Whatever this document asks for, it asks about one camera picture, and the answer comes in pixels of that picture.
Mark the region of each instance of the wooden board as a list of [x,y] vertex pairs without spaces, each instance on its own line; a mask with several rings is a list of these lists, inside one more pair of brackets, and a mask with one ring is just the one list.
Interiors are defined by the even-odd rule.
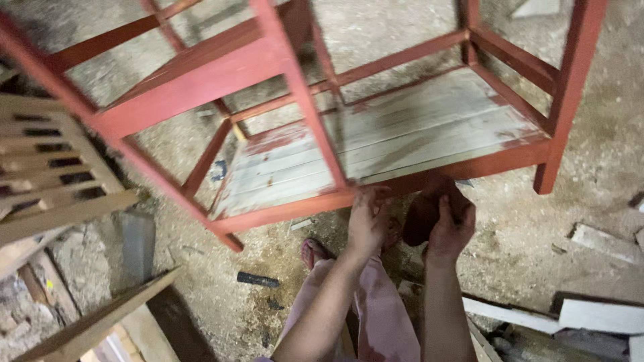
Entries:
[[644,362],[644,336],[629,338],[630,362]]
[[89,349],[98,345],[123,317],[165,289],[179,275],[176,268],[122,297],[112,301],[96,313],[81,318],[72,326],[63,329],[40,345],[15,359],[20,361],[70,362],[76,361]]
[[546,334],[554,334],[564,328],[555,319],[546,316],[517,309],[497,307],[496,305],[483,303],[466,297],[463,297],[463,306],[466,312],[521,325]]
[[56,227],[34,236],[8,243],[0,247],[0,279],[5,279],[11,273],[23,266],[29,258],[42,251],[47,244],[69,228],[69,225]]
[[[469,68],[324,116],[348,178],[372,183],[547,139]],[[334,189],[303,122],[249,139],[213,205],[224,218]]]
[[644,334],[644,307],[564,299],[559,325],[622,334]]

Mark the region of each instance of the wooden plank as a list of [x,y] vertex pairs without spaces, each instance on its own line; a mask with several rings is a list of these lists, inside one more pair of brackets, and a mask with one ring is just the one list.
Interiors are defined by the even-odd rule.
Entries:
[[178,0],[174,4],[169,5],[165,9],[161,10],[161,12],[157,14],[157,16],[160,16],[164,19],[170,19],[176,14],[179,14],[180,12],[199,2],[201,2],[201,0]]
[[51,54],[47,61],[53,65],[56,72],[62,73],[157,26],[159,22],[155,16],[146,16]]
[[50,241],[56,239],[63,231],[67,230],[70,225],[56,227],[42,233],[28,236],[11,243],[6,243],[0,247],[0,279],[15,273],[18,268],[23,266],[33,255],[43,250]]
[[79,158],[80,152],[73,149],[70,151],[41,152],[34,155],[6,155],[0,156],[0,164],[9,171],[20,171],[24,169],[41,167],[51,160],[62,160],[65,158]]
[[496,305],[482,303],[467,297],[463,297],[463,306],[466,312],[522,325],[546,334],[554,334],[564,328],[564,326],[561,326],[552,318],[524,312],[522,310],[497,307]]
[[83,119],[90,119],[97,107],[65,76],[53,68],[46,56],[25,38],[11,19],[0,12],[0,46],[21,68],[37,79],[51,95],[60,99]]
[[88,164],[71,165],[47,169],[25,169],[22,171],[8,172],[0,175],[0,186],[18,180],[39,180],[62,175],[72,175],[74,173],[90,172],[91,166]]
[[411,48],[405,49],[401,52],[388,55],[384,58],[378,59],[377,61],[340,73],[337,75],[337,80],[340,86],[344,86],[359,79],[380,73],[381,71],[424,57],[425,55],[447,49],[451,46],[460,44],[463,41],[465,41],[465,30],[457,30],[426,41],[425,43],[412,46]]
[[257,13],[260,28],[264,31],[266,39],[273,44],[275,52],[282,57],[281,69],[287,86],[298,101],[304,119],[315,137],[317,146],[327,163],[337,188],[345,188],[346,178],[339,165],[333,145],[322,123],[315,100],[308,90],[306,78],[299,66],[298,58],[289,43],[286,31],[282,26],[276,9],[271,0],[251,0],[252,9]]
[[27,286],[29,294],[32,296],[32,299],[36,303],[47,305],[47,297],[44,295],[43,287],[38,282],[38,277],[33,272],[32,266],[25,264],[22,267],[18,268],[18,275],[20,279],[23,280],[24,284]]
[[508,103],[512,104],[512,107],[521,112],[525,118],[538,124],[548,135],[554,135],[554,123],[536,110],[527,100],[516,94],[512,88],[505,85],[496,75],[492,74],[480,64],[475,64],[470,68],[494,88],[499,95],[505,98]]
[[501,38],[484,26],[471,29],[469,38],[481,49],[509,65],[544,92],[554,95],[559,70]]
[[74,325],[46,339],[40,345],[18,357],[16,361],[69,362],[78,360],[87,350],[97,345],[109,333],[114,324],[172,284],[180,271],[180,268],[175,268],[126,293],[97,312],[81,318]]
[[[392,188],[392,196],[405,195],[420,191],[427,184],[427,178],[440,172],[456,180],[477,178],[494,175],[512,169],[533,166],[543,162],[547,156],[549,141],[540,141],[533,144],[504,149],[492,155],[484,155],[452,164],[417,172],[412,175],[388,179],[375,185]],[[266,224],[290,220],[302,216],[339,209],[351,206],[354,200],[354,191],[329,192],[314,198],[283,204],[274,207],[249,212],[247,214],[228,218],[218,217],[211,224],[229,233],[247,230]]]
[[92,180],[92,181],[79,182],[78,184],[69,184],[69,185],[60,186],[60,187],[54,187],[51,189],[38,190],[36,192],[9,195],[7,197],[0,199],[0,209],[4,207],[12,207],[14,205],[21,204],[23,202],[29,202],[32,200],[46,198],[47,196],[50,196],[50,195],[55,195],[59,193],[72,193],[83,189],[100,187],[101,185],[102,185],[102,182]]
[[474,349],[477,350],[478,362],[503,362],[503,360],[501,360],[501,358],[498,356],[498,353],[496,352],[494,347],[489,344],[488,340],[485,339],[483,334],[481,334],[481,332],[478,330],[477,326],[474,325],[474,323],[472,323],[469,318],[468,327],[469,334],[472,337],[472,343],[474,344]]
[[[331,87],[331,84],[329,82],[321,81],[310,85],[308,88],[311,94],[315,95],[318,93],[322,93],[324,91],[328,91],[330,87]],[[233,123],[241,122],[245,119],[249,119],[251,117],[255,117],[255,116],[264,114],[266,112],[276,110],[280,107],[284,107],[287,104],[291,104],[293,102],[295,102],[295,96],[293,96],[292,94],[286,94],[286,95],[277,97],[275,99],[268,100],[264,103],[260,103],[256,106],[246,108],[245,110],[241,110],[237,113],[233,113],[231,115],[231,122]]]
[[106,195],[77,204],[57,207],[29,218],[0,223],[0,234],[3,236],[0,245],[5,245],[27,235],[53,229],[60,225],[75,224],[98,215],[124,209],[138,202],[135,190]]
[[644,336],[629,338],[630,362],[644,362]]
[[44,250],[40,250],[31,257],[30,263],[32,266],[38,266],[43,270],[45,277],[44,288],[53,297],[53,303],[50,302],[50,305],[63,311],[63,320],[67,325],[76,322],[81,316],[80,311],[49,255]]
[[461,26],[468,30],[468,41],[461,48],[463,63],[474,65],[478,63],[477,50],[469,38],[469,29],[478,26],[480,15],[478,11],[478,0],[460,0]]
[[196,68],[187,68],[191,64],[186,62],[175,62],[172,70],[164,72],[168,74],[165,82],[152,85],[149,81],[147,89],[119,100],[88,124],[106,138],[122,138],[264,81],[281,72],[275,54],[267,51],[270,49],[273,49],[271,43],[261,38]]
[[71,146],[80,151],[84,163],[91,165],[91,174],[102,183],[103,190],[108,193],[119,193],[125,190],[112,170],[105,163],[81,126],[68,113],[52,113],[52,118],[61,125],[63,137]]
[[644,334],[644,307],[564,299],[559,326],[620,334]]
[[644,256],[639,246],[631,241],[616,238],[588,225],[577,223],[571,240],[589,249],[602,252],[625,262],[641,265]]
[[120,324],[128,332],[146,361],[179,362],[179,358],[147,305],[143,304],[125,316]]

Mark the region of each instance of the concrete floor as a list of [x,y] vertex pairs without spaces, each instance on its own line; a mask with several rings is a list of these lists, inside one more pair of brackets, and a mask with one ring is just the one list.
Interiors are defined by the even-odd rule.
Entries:
[[[483,18],[506,39],[558,66],[569,24],[569,0],[560,15],[511,21],[520,0],[483,0]],[[365,64],[456,27],[452,0],[313,0],[325,41],[337,72]],[[5,1],[49,51],[64,48],[143,16],[135,1],[80,0]],[[205,0],[173,19],[181,36],[194,44],[246,18],[251,13],[240,0]],[[481,298],[547,312],[558,291],[578,292],[644,302],[644,271],[573,244],[567,235],[583,222],[626,240],[644,226],[644,214],[627,202],[644,191],[644,1],[609,2],[597,54],[575,119],[554,192],[538,196],[532,190],[534,168],[472,180],[462,187],[478,207],[477,233],[458,264],[462,289]],[[106,104],[171,56],[156,31],[82,64],[69,72],[97,102]],[[403,84],[458,61],[453,49],[344,89],[348,99]],[[311,56],[304,58],[307,77],[320,79]],[[503,64],[489,65],[538,109],[547,110],[549,96]],[[271,79],[227,97],[234,108],[245,108],[285,91]],[[292,108],[257,117],[251,131],[295,119]],[[138,134],[144,147],[177,178],[187,177],[214,133],[217,117],[199,119],[192,111]],[[229,159],[236,141],[229,137]],[[155,267],[158,271],[184,265],[175,283],[194,320],[221,361],[246,361],[270,355],[283,321],[306,276],[299,245],[314,236],[335,252],[346,242],[347,209],[312,216],[314,224],[289,232],[290,222],[258,227],[239,238],[244,252],[234,254],[174,202],[123,162],[134,185],[151,197],[140,208],[154,212],[157,224]],[[198,197],[209,204],[216,182],[205,182]],[[396,203],[400,220],[409,198]],[[92,236],[78,245],[55,246],[55,255],[75,298],[85,311],[118,290],[119,240],[107,216],[88,224]],[[553,246],[567,252],[558,254]],[[421,249],[400,245],[384,257],[394,282],[421,277]],[[71,259],[84,265],[75,267]],[[281,287],[266,289],[236,282],[238,271],[278,278]],[[93,287],[100,291],[90,291]],[[286,306],[270,310],[267,299]],[[262,335],[270,337],[267,348]]]

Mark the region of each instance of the white board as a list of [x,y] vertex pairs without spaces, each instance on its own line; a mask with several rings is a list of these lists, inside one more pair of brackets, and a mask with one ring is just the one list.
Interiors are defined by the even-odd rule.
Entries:
[[644,334],[644,308],[566,299],[559,316],[559,326],[611,333]]
[[466,312],[521,325],[546,334],[554,334],[563,329],[563,327],[559,326],[559,323],[552,318],[524,312],[522,310],[497,307],[496,305],[483,303],[481,301],[465,297],[463,297],[463,306],[465,307]]

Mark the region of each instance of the wooden table frame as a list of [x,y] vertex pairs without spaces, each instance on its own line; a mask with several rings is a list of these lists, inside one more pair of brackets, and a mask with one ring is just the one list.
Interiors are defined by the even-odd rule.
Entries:
[[[180,55],[186,51],[185,45],[172,29],[168,19],[199,2],[199,0],[179,0],[179,2],[165,9],[159,9],[153,1],[141,0],[143,7],[151,14],[150,16],[51,55],[45,55],[34,48],[19,33],[9,18],[0,14],[0,45],[9,55],[21,63],[25,71],[40,81],[52,95],[60,98],[83,122],[96,129],[111,147],[122,152],[141,172],[156,182],[168,196],[175,199],[197,220],[202,222],[208,230],[212,231],[222,242],[236,252],[240,252],[243,249],[243,244],[232,235],[234,232],[346,207],[352,203],[354,189],[345,178],[343,170],[336,159],[333,146],[329,142],[328,135],[315,107],[312,98],[313,94],[331,91],[334,96],[344,102],[340,94],[340,87],[459,44],[463,49],[464,64],[458,68],[470,67],[474,70],[519,112],[539,123],[543,130],[550,134],[551,139],[505,149],[492,155],[457,162],[434,170],[393,178],[379,182],[379,184],[390,186],[395,194],[401,195],[420,190],[427,175],[436,170],[453,178],[465,179],[538,165],[534,189],[540,195],[550,193],[553,190],[574,115],[581,101],[583,85],[591,65],[607,5],[607,0],[575,1],[564,58],[559,70],[511,44],[482,24],[479,21],[478,0],[461,0],[462,27],[460,29],[344,73],[336,74],[323,42],[320,27],[316,24],[305,0],[291,0],[277,8],[272,6],[270,0],[250,0],[251,7],[257,15],[256,18],[227,30],[221,34],[221,37],[230,36],[234,32],[243,34],[243,31],[246,30],[247,34],[249,34],[247,38],[252,39],[206,65],[193,69],[172,80],[175,82],[175,86],[180,86],[181,83],[184,85],[190,84],[190,82],[199,77],[202,79],[204,77],[208,79],[219,77],[220,80],[223,79],[228,82],[208,82],[208,85],[204,86],[203,89],[199,89],[200,92],[196,97],[170,98],[170,83],[162,84],[152,90],[142,91],[140,88],[136,89],[137,87],[135,87],[133,91],[138,91],[139,93],[136,93],[134,97],[125,99],[120,103],[117,101],[111,107],[99,110],[91,100],[85,97],[65,77],[65,70],[156,27],[159,27],[165,38]],[[255,21],[259,25],[259,35],[256,34],[257,30],[255,28],[257,28],[257,24],[254,23]],[[295,51],[301,43],[311,37],[327,79],[307,86],[301,68],[297,63]],[[238,72],[235,73],[235,77],[226,77],[226,72],[234,71],[230,66],[231,63],[251,62],[253,58],[257,58],[251,55],[257,55],[260,49],[267,54],[266,56],[270,58],[271,62],[266,62],[265,59],[258,60],[256,62],[262,62],[261,66],[257,67],[258,64],[252,64],[256,66],[252,71]],[[552,95],[553,103],[549,116],[543,116],[498,77],[486,70],[478,61],[477,52],[479,50],[494,55],[523,77]],[[180,57],[176,59],[178,59],[178,62],[184,62]],[[226,94],[277,74],[284,74],[290,89],[289,94],[237,113],[231,113],[221,100],[221,97]],[[348,105],[359,104],[379,95],[418,84],[429,78],[372,95],[365,99],[351,102]],[[192,173],[181,184],[161,165],[137,147],[131,135],[213,99],[215,99],[215,106],[223,113],[225,118]],[[194,199],[194,194],[202,183],[217,152],[222,147],[226,134],[231,129],[235,129],[237,136],[240,138],[252,137],[245,134],[243,130],[235,128],[235,125],[242,120],[293,102],[297,102],[302,109],[305,122],[315,136],[323,158],[331,171],[336,188],[325,195],[314,198],[267,207],[237,216],[209,220],[208,211]],[[146,113],[143,114],[141,113],[143,111],[141,111],[139,115],[138,110],[144,110]]]

